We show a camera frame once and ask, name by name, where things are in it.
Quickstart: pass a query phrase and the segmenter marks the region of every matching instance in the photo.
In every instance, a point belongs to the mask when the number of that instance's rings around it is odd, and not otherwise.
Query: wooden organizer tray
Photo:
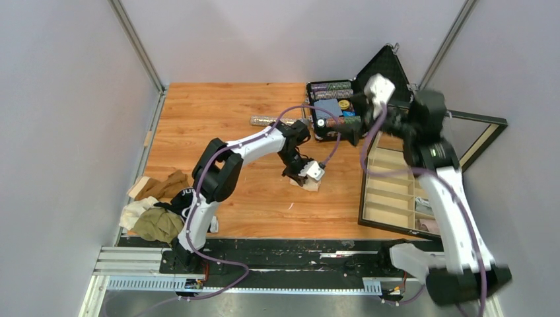
[[[378,147],[381,133],[378,133],[368,154],[368,169],[374,172],[391,172],[408,168],[401,151]],[[418,219],[435,220],[433,215],[415,211],[415,198],[428,199],[412,173],[390,177],[373,178],[367,176],[363,203],[363,219],[398,227],[409,234],[438,236],[433,232],[422,231],[417,224]]]

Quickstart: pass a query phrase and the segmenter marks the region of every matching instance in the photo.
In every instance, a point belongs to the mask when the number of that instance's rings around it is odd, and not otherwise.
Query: wooden platform
[[[277,116],[304,100],[304,84],[172,84],[145,175],[165,179],[176,169],[191,174],[208,142],[257,133],[251,115]],[[301,111],[287,114],[300,118]],[[383,138],[383,147],[401,148]],[[324,160],[333,142],[309,141],[301,153]],[[357,224],[362,170],[359,149],[341,146],[326,168],[319,192],[306,192],[281,176],[280,158],[268,155],[246,166],[233,195],[218,209],[219,237],[393,239],[405,237]]]

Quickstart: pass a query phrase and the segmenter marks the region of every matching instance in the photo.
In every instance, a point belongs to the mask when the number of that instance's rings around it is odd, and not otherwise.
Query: white wall
[[[558,316],[558,1],[481,0],[431,83],[449,108],[510,126],[466,173],[477,225],[513,284],[504,315]]]
[[[0,2],[0,316],[76,316],[157,101],[107,1]]]
[[[167,84],[348,79],[388,42],[419,83],[463,2],[123,0]]]

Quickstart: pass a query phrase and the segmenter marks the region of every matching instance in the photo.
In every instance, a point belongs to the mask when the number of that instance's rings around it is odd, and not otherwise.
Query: cloth
[[[191,211],[193,193],[192,187],[185,188],[171,199],[171,203],[156,203],[155,207],[165,208],[186,220]]]
[[[434,211],[432,210],[432,205],[426,199],[422,197],[416,197],[415,199],[415,206],[414,210],[418,211],[419,213],[425,213],[427,215],[434,215]]]
[[[171,199],[171,203],[156,203],[154,204],[155,207],[161,207],[169,210],[170,212],[178,215],[183,219],[183,221],[187,221],[187,217],[191,211],[192,204],[193,204],[193,196],[194,196],[194,188],[188,187],[184,190],[180,191],[173,199]],[[210,228],[208,228],[208,232],[216,233],[219,230],[219,223],[218,218],[216,216],[212,217],[212,222],[210,224]]]
[[[178,215],[163,208],[153,207],[142,213],[132,231],[147,241],[171,243],[183,226],[183,220]]]
[[[161,200],[162,198],[173,198],[186,187],[189,187],[187,175],[180,170],[176,170],[173,174],[167,176],[167,179],[163,182],[147,176],[140,178],[128,191],[128,196],[134,200],[142,200],[150,196]]]
[[[146,210],[154,207],[154,204],[157,202],[157,199],[154,197],[148,197],[140,201],[133,201],[124,206],[121,212],[119,226],[126,228],[127,230],[131,230],[140,216],[142,216]]]
[[[419,230],[423,230],[423,231],[427,231],[427,232],[431,232],[431,233],[435,233],[435,234],[440,234],[439,227],[438,227],[437,222],[435,220],[419,219],[417,226],[418,226]]]

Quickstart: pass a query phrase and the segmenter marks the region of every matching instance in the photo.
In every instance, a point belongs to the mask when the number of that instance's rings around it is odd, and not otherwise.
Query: white robotic arm
[[[221,202],[233,192],[240,168],[260,157],[271,153],[278,153],[282,161],[287,165],[283,176],[292,178],[300,186],[303,186],[306,182],[318,182],[324,175],[323,167],[312,158],[301,157],[296,148],[308,140],[309,137],[309,131],[304,123],[297,122],[292,126],[288,126],[279,122],[276,127],[266,127],[259,133],[236,141],[229,141],[223,143],[223,145],[213,147],[213,143],[216,145],[221,142],[218,139],[213,140],[193,173],[195,188],[199,181],[206,183],[202,186],[202,192],[199,195],[200,199],[193,199],[193,204],[198,203],[199,205],[197,205],[196,209],[191,207],[191,210],[194,210],[194,212],[193,215],[190,215],[192,221],[189,229],[187,229],[187,224],[185,224],[178,236],[178,241],[182,248],[189,252],[193,251],[187,242],[187,234],[191,238],[196,250],[204,247],[206,233],[210,227],[212,217],[215,215]],[[231,148],[227,153],[228,157],[223,158],[225,161],[223,168],[219,170],[215,167],[217,172],[207,174],[202,178],[200,171],[207,164],[205,158],[209,156],[211,151],[215,152],[216,149],[222,146]],[[220,188],[220,185],[224,183],[227,183],[228,186],[225,186],[225,189]],[[217,190],[225,192],[225,194],[217,193]]]
[[[364,124],[368,125],[367,116],[370,116],[369,124],[378,119],[382,105],[389,102],[394,89],[394,85],[379,74],[370,79],[365,87],[365,95],[372,107],[364,116]],[[415,95],[408,113],[387,111],[381,129],[403,139],[405,160],[428,195],[440,228],[445,257],[434,257],[413,244],[398,241],[380,251],[380,254],[384,254],[380,256],[382,265],[414,275],[426,284],[430,296],[439,305],[477,299],[481,289],[481,274],[485,274],[489,281],[488,295],[491,295],[511,280],[511,274],[507,267],[495,265],[474,223],[464,194],[458,159],[451,144],[441,136],[446,113],[443,95],[421,90]],[[191,208],[190,227],[185,225],[173,245],[174,250],[190,257],[193,249],[204,247],[212,217],[221,202],[235,189],[240,169],[264,155],[278,153],[286,166],[282,175],[290,177],[300,186],[306,182],[318,182],[324,175],[324,166],[312,158],[302,157],[297,149],[309,139],[306,124],[297,121],[292,125],[277,122],[255,135],[236,141],[224,143],[220,139],[212,140],[193,171],[194,187],[200,188],[200,192],[194,193],[194,196],[199,199],[193,199],[193,204],[197,205]],[[223,162],[223,166],[219,168],[216,161]],[[207,164],[210,168],[204,172]],[[419,173],[420,169],[431,172]],[[472,224],[471,230],[458,204],[440,180],[457,193],[465,207],[467,220]],[[472,244],[472,235],[479,245],[479,256]],[[478,257],[483,260],[484,272],[480,272]]]

